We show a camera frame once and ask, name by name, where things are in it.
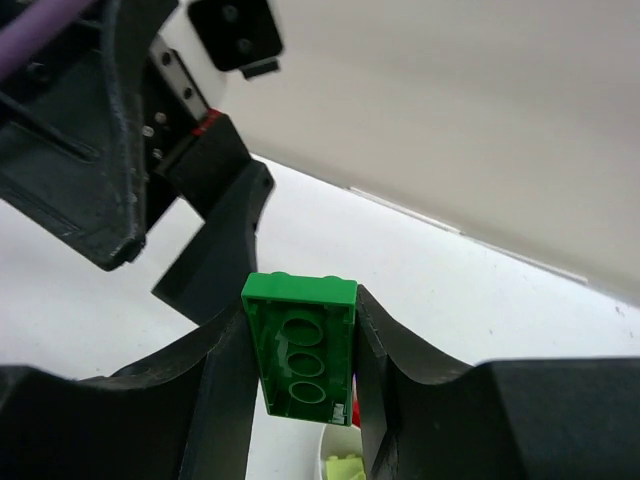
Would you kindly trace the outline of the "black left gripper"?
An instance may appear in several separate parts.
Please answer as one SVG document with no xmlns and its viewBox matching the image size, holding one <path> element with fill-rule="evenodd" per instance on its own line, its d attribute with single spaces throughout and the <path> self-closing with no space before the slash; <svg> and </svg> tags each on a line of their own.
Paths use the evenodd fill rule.
<svg viewBox="0 0 640 480">
<path fill-rule="evenodd" d="M 238 300 L 274 179 L 150 44 L 149 3 L 5 1 L 1 24 L 2 199 L 109 271 L 182 196 L 206 219 L 152 293 L 197 325 Z"/>
</svg>

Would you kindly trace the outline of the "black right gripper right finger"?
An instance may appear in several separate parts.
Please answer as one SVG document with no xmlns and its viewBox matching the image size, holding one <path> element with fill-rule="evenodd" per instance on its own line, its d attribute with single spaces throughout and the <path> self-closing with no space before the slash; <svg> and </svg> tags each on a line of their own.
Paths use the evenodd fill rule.
<svg viewBox="0 0 640 480">
<path fill-rule="evenodd" d="M 635 479 L 635 358 L 457 360 L 357 293 L 356 387 L 371 479 Z"/>
</svg>

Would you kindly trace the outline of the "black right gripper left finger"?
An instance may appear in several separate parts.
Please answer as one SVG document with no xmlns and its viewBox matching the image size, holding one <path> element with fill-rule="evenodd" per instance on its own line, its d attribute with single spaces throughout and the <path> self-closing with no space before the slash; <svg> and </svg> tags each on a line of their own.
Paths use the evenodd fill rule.
<svg viewBox="0 0 640 480">
<path fill-rule="evenodd" d="M 5 479 L 241 479 L 257 393 L 240 302 L 115 374 L 1 370 Z"/>
</svg>

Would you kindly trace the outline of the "green 2x4 lego brick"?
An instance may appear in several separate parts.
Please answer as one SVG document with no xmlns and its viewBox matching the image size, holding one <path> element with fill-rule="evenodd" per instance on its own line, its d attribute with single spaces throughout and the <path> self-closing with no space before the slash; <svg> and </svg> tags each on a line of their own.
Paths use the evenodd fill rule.
<svg viewBox="0 0 640 480">
<path fill-rule="evenodd" d="M 358 284 L 252 273 L 241 292 L 271 416 L 349 426 Z"/>
</svg>

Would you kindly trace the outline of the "white round divided container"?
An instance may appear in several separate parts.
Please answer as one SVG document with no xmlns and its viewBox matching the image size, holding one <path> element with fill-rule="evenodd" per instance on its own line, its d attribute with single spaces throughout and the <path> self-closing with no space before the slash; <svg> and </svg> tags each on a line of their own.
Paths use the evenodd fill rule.
<svg viewBox="0 0 640 480">
<path fill-rule="evenodd" d="M 325 425 L 319 439 L 314 478 L 325 479 L 324 462 L 329 456 L 345 457 L 350 454 L 360 456 L 364 462 L 360 428 L 355 425 Z"/>
</svg>

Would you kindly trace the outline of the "lime green lego brick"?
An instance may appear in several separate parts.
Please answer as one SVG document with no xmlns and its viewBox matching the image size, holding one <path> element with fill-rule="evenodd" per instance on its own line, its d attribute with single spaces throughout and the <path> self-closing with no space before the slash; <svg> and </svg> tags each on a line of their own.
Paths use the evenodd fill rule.
<svg viewBox="0 0 640 480">
<path fill-rule="evenodd" d="M 325 462 L 326 480 L 365 480 L 363 459 L 355 454 L 345 457 L 329 456 Z"/>
</svg>

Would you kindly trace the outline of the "red large lego brick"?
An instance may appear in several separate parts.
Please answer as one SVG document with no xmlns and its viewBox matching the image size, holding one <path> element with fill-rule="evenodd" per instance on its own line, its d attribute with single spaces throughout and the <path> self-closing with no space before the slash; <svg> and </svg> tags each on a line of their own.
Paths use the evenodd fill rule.
<svg viewBox="0 0 640 480">
<path fill-rule="evenodd" d="M 352 424 L 361 427 L 360 405 L 357 393 L 357 376 L 352 376 Z"/>
</svg>

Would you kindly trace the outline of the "white strip at wall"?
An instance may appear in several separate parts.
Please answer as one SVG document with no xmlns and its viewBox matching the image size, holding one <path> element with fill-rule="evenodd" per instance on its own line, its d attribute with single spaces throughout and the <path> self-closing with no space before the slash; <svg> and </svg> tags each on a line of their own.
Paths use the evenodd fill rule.
<svg viewBox="0 0 640 480">
<path fill-rule="evenodd" d="M 366 192 L 362 189 L 356 188 L 356 187 L 348 187 L 347 191 L 361 197 L 364 198 L 368 201 L 374 202 L 378 205 L 384 206 L 386 208 L 389 208 L 395 212 L 398 212 L 404 216 L 410 217 L 412 219 L 415 219 L 421 223 L 430 225 L 431 227 L 434 227 L 436 229 L 439 229 L 441 231 L 445 231 L 448 232 L 450 234 L 453 235 L 457 235 L 459 237 L 464 237 L 466 239 L 468 239 L 469 241 L 481 245 L 487 249 L 493 250 L 495 252 L 498 252 L 502 255 L 505 255 L 509 258 L 512 258 L 514 260 L 517 260 L 519 262 L 525 263 L 527 265 L 530 265 L 532 267 L 538 268 L 540 270 L 549 272 L 557 277 L 560 278 L 564 278 L 566 280 L 569 280 L 571 282 L 583 285 L 583 286 L 589 286 L 589 280 L 581 275 L 578 275 L 576 273 L 570 272 L 568 270 L 565 269 L 561 269 L 559 267 L 550 265 L 548 263 L 542 262 L 540 260 L 536 260 L 530 256 L 526 256 L 526 255 L 522 255 L 519 253 L 516 253 L 512 250 L 509 249 L 505 249 L 503 247 L 497 246 L 493 243 L 489 243 L 486 242 L 484 240 L 481 240 L 480 238 L 478 238 L 477 236 L 473 236 L 470 235 L 468 233 L 466 233 L 463 230 L 460 230 L 458 228 L 456 228 L 455 226 L 452 226 L 450 224 L 447 224 L 445 222 L 442 222 L 440 220 L 428 217 L 426 215 L 423 215 L 417 211 L 411 210 L 407 207 L 404 207 L 402 205 L 393 203 L 389 200 L 383 199 L 382 197 L 376 196 L 372 193 Z"/>
</svg>

